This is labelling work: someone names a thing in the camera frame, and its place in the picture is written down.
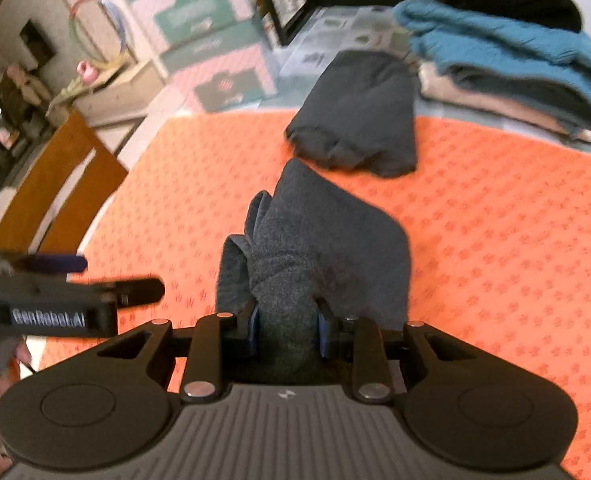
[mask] gray garment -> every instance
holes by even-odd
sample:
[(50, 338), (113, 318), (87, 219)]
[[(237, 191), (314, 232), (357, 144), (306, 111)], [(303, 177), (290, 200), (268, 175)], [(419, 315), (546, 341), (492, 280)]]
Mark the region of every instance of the gray garment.
[(415, 171), (415, 83), (386, 52), (345, 50), (287, 126), (295, 154), (323, 168), (394, 177)]
[(340, 317), (367, 316), (402, 330), (411, 257), (400, 225), (297, 159), (274, 198), (253, 199), (244, 235), (224, 243), (217, 312), (260, 308), (258, 362), (227, 370), (241, 381), (324, 383), (335, 378), (317, 348), (317, 303)]

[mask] orange mat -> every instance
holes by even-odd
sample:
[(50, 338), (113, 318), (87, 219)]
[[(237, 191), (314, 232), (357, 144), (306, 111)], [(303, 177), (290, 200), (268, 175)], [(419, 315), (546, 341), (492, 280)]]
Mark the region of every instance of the orange mat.
[[(84, 278), (166, 282), (162, 303), (122, 313), (121, 330), (153, 317), (190, 326), (213, 311), (224, 238), (242, 232), (258, 190), (274, 190), (292, 115), (178, 118), (158, 133), (86, 251)], [(414, 174), (321, 173), (403, 225), (411, 318), (571, 394), (579, 429), (564, 465), (590, 480), (591, 156), (453, 120), (418, 118), (416, 137)], [(88, 346), (50, 340), (42, 364)]]

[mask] metal screw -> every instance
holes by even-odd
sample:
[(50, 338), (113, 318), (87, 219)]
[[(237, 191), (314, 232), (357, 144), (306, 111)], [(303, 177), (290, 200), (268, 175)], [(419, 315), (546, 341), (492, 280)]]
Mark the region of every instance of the metal screw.
[(391, 389), (386, 384), (367, 383), (360, 386), (360, 389), (357, 392), (365, 399), (380, 400), (387, 397), (391, 392)]
[(216, 387), (207, 381), (193, 381), (185, 384), (184, 392), (189, 397), (209, 397), (216, 392)]

